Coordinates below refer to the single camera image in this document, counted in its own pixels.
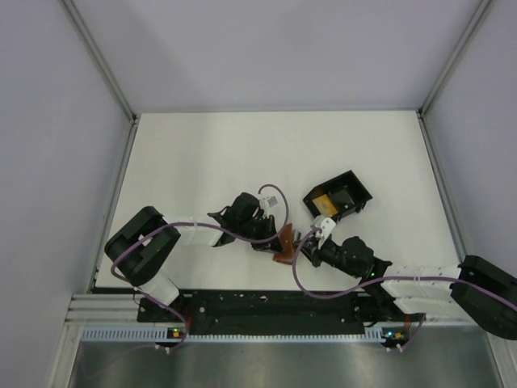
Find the brown leather card holder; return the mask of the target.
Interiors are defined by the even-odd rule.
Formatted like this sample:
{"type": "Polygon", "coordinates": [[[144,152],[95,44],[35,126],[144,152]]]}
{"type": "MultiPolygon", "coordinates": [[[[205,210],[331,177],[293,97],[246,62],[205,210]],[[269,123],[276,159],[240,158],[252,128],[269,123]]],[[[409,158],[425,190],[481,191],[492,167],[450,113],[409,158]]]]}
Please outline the brown leather card holder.
{"type": "Polygon", "coordinates": [[[273,255],[273,261],[278,264],[291,265],[295,254],[294,237],[292,223],[288,223],[279,236],[280,245],[283,249],[281,253],[273,255]]]}

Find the credit cards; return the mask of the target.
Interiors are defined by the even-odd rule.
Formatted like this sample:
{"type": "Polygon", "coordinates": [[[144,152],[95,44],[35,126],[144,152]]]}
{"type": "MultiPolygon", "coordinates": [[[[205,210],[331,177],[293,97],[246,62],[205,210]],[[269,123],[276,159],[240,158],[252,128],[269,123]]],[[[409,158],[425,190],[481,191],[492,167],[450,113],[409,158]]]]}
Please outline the credit cards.
{"type": "Polygon", "coordinates": [[[319,213],[325,217],[333,217],[338,214],[338,209],[327,194],[314,198],[313,204],[319,213]]]}

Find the black card rack box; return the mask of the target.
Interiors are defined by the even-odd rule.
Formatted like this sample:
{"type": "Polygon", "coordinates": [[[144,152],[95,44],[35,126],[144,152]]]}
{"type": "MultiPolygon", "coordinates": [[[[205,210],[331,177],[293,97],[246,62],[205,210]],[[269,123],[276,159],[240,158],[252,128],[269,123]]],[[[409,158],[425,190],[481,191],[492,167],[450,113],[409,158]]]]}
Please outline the black card rack box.
{"type": "Polygon", "coordinates": [[[330,217],[335,222],[353,213],[360,213],[372,199],[372,194],[353,171],[346,171],[316,185],[303,198],[304,205],[314,217],[321,214],[313,204],[313,199],[323,194],[327,194],[338,209],[338,214],[330,217]]]}

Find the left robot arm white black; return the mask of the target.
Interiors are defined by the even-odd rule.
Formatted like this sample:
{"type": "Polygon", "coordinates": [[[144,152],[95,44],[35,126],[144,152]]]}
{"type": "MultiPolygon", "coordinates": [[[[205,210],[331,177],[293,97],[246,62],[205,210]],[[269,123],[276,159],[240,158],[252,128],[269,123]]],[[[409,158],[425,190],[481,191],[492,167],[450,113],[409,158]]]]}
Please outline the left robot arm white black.
{"type": "Polygon", "coordinates": [[[183,301],[162,270],[170,253],[176,247],[223,247],[237,239],[256,251],[283,253],[271,213],[277,204],[275,196],[243,192],[219,212],[171,222],[155,207],[145,206],[107,241],[104,253],[112,261],[114,276],[151,296],[165,320],[175,320],[183,311],[183,301]]]}

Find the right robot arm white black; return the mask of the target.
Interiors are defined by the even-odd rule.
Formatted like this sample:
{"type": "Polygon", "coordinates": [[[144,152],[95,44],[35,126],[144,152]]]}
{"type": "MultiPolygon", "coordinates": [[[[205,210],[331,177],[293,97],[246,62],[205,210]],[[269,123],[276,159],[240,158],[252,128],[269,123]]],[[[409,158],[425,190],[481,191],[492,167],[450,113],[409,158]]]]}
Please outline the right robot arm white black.
{"type": "Polygon", "coordinates": [[[479,256],[448,267],[412,267],[377,258],[358,236],[337,244],[318,232],[293,246],[315,268],[327,264],[358,280],[338,296],[349,300],[362,323],[450,317],[505,340],[516,338],[516,279],[479,256]]]}

